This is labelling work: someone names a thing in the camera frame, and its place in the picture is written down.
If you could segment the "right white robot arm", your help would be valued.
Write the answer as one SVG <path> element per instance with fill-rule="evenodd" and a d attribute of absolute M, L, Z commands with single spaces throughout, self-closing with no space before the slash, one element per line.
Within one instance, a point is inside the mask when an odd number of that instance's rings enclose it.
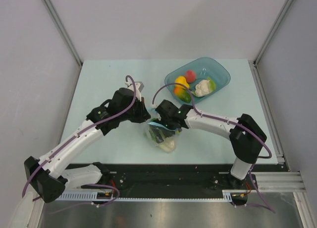
<path fill-rule="evenodd" d="M 178 108 L 168 100 L 163 100 L 155 111 L 159 115 L 158 122 L 168 129 L 199 129 L 229 140 L 235 154 L 228 177 L 229 185 L 240 189 L 246 184 L 246 176 L 267 140 L 266 134 L 250 115 L 242 114 L 238 118 L 217 116 L 191 105 Z"/>

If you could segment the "orange fake carrot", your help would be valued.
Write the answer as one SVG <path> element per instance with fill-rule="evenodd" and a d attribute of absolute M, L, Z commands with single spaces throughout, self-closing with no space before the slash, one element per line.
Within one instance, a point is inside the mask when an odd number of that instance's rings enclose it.
<path fill-rule="evenodd" d="M 182 102 L 185 103 L 190 103 L 191 102 L 191 97 L 190 94 L 183 88 L 181 87 L 174 87 L 174 95 L 180 99 Z"/>

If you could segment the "green fake lettuce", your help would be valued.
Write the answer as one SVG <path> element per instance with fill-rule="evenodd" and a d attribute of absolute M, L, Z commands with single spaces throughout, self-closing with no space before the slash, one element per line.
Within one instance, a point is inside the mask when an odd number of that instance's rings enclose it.
<path fill-rule="evenodd" d="M 156 147 L 166 153 L 171 153 L 176 149 L 176 132 L 174 130 L 149 125 L 148 128 L 145 129 L 145 135 Z"/>

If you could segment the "white fake garlic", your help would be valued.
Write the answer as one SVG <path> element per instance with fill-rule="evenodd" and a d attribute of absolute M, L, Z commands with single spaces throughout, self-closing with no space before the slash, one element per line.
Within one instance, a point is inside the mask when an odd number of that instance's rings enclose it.
<path fill-rule="evenodd" d="M 195 95 L 197 97 L 206 96 L 214 91 L 213 88 L 213 82 L 211 80 L 204 79 L 195 86 Z"/>

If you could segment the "clear zip top bag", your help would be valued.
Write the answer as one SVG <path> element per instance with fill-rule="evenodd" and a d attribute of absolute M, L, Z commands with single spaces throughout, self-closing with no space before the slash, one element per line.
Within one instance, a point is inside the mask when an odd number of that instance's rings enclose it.
<path fill-rule="evenodd" d="M 153 108 L 148 108 L 151 118 L 144 125 L 144 136 L 157 148 L 166 153 L 176 149 L 176 138 L 182 132 L 181 128 L 169 129 L 167 124 L 160 120 L 159 114 Z"/>

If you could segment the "red fake pepper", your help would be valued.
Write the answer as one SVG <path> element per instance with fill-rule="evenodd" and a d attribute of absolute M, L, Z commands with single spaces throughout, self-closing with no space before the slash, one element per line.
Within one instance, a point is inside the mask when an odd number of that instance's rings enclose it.
<path fill-rule="evenodd" d="M 196 73 L 193 70 L 187 70 L 184 77 L 188 83 L 193 83 L 196 80 Z"/>

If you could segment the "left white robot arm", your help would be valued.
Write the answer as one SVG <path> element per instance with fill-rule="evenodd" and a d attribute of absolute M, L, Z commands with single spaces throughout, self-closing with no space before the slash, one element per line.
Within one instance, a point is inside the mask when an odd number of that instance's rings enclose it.
<path fill-rule="evenodd" d="M 30 156 L 24 162 L 28 184 L 44 202 L 56 200 L 67 189 L 104 188 L 111 185 L 109 170 L 99 162 L 77 169 L 67 169 L 67 166 L 121 122 L 143 123 L 150 119 L 141 91 L 140 83 L 118 89 L 112 99 L 93 108 L 79 128 L 64 142 L 39 159 Z"/>

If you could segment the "yellow fake lemon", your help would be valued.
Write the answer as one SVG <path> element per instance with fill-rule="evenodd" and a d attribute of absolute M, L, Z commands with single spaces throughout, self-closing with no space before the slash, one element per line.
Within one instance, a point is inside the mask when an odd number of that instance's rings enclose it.
<path fill-rule="evenodd" d="M 190 85 L 188 84 L 188 82 L 184 76 L 178 76 L 174 80 L 174 83 L 175 83 L 174 86 L 178 87 L 178 88 L 182 88 L 182 89 L 190 88 Z"/>

